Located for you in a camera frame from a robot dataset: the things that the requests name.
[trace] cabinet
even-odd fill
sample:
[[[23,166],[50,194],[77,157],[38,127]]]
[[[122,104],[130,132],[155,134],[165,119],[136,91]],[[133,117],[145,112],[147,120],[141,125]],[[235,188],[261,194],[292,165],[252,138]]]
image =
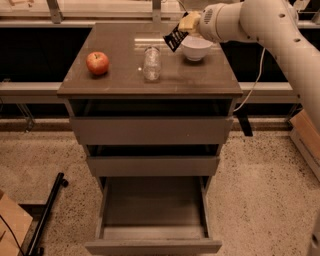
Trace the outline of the cabinet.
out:
[[[96,238],[85,244],[93,255],[221,247],[208,225],[206,191],[242,91],[220,45],[191,62],[161,43],[174,26],[97,23],[58,90],[103,193]],[[143,51],[155,35],[162,71],[148,82]],[[111,63],[100,77],[85,66],[96,50]]]

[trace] floor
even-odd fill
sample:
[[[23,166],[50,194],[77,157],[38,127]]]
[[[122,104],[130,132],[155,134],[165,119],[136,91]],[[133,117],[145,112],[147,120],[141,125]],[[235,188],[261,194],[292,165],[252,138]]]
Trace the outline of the floor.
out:
[[[41,245],[46,256],[89,256],[84,243],[94,239],[102,196],[68,120],[37,120],[28,133],[23,120],[0,120],[0,188],[12,199],[44,203],[58,172],[69,186]],[[287,129],[254,127],[245,137],[235,124],[207,199],[211,231],[223,242],[217,256],[307,255],[320,183]]]

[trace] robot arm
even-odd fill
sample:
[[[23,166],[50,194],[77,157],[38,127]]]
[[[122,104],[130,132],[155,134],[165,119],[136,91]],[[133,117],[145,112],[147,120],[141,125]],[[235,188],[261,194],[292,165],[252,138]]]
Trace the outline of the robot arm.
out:
[[[198,29],[210,41],[257,42],[278,63],[320,132],[320,52],[296,26],[286,0],[245,0],[209,5]]]

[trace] apple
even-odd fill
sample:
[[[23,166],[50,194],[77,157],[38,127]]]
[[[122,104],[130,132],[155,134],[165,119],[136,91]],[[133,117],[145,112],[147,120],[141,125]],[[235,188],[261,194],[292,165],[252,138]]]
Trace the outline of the apple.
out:
[[[103,52],[92,52],[86,59],[87,68],[95,75],[102,75],[109,69],[109,58]]]

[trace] bowl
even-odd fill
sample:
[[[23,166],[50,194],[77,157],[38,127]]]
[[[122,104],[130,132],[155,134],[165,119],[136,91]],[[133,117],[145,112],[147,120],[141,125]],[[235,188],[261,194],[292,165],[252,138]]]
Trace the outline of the bowl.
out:
[[[187,36],[181,45],[187,59],[199,61],[208,54],[213,43],[200,37]]]

